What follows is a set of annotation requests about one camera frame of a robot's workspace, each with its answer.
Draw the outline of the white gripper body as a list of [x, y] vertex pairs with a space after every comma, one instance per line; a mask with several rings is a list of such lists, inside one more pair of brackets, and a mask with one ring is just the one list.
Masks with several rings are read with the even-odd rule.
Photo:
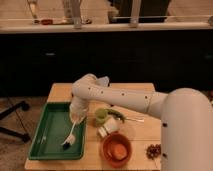
[[76, 124], [80, 124], [85, 119], [87, 112], [87, 108], [82, 108], [71, 104], [69, 107], [70, 120]]

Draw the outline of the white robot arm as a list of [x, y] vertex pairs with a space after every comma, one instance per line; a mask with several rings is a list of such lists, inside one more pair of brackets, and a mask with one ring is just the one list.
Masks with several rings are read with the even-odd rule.
[[70, 117], [82, 120], [91, 100], [161, 121], [161, 171], [213, 171], [213, 105], [200, 91], [118, 89], [109, 86], [108, 77], [86, 74], [72, 84]]

